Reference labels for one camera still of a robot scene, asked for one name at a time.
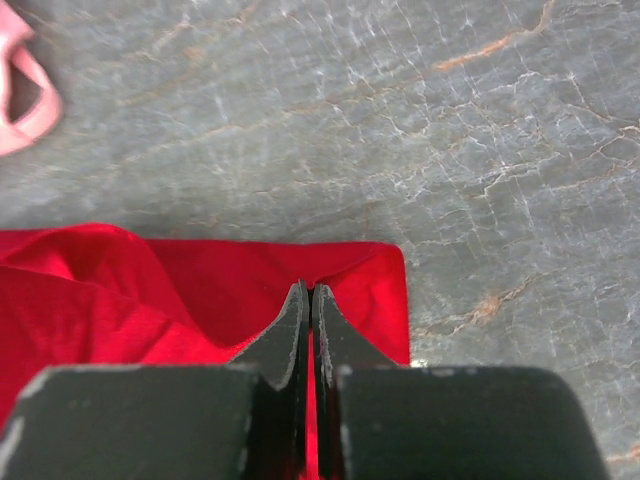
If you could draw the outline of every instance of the gray countertop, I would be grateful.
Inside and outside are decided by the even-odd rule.
[[[639,478],[640,2],[10,3],[66,117],[0,227],[397,243],[414,364],[560,373]]]

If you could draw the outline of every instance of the folded red fabric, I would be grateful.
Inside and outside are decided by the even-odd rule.
[[[329,285],[362,335],[409,362],[404,259],[392,245],[150,240],[103,224],[0,232],[0,426],[48,365],[224,363],[299,279]]]

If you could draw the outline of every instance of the gray stone tabletop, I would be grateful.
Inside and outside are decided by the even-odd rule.
[[[9,3],[66,117],[0,228],[397,243],[414,364],[558,372],[639,478],[640,2]]]

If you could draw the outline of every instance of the red cloth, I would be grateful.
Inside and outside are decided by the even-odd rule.
[[[301,278],[329,285],[362,335],[409,362],[404,260],[392,245],[145,240],[100,224],[0,232],[0,426],[47,365],[224,363]]]

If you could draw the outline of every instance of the pink strap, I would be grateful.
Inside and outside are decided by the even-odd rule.
[[[29,26],[0,0],[0,156],[32,145],[48,133],[62,113],[62,102],[49,77],[21,45],[33,35]],[[42,91],[38,101],[13,124],[9,120],[9,61]]]

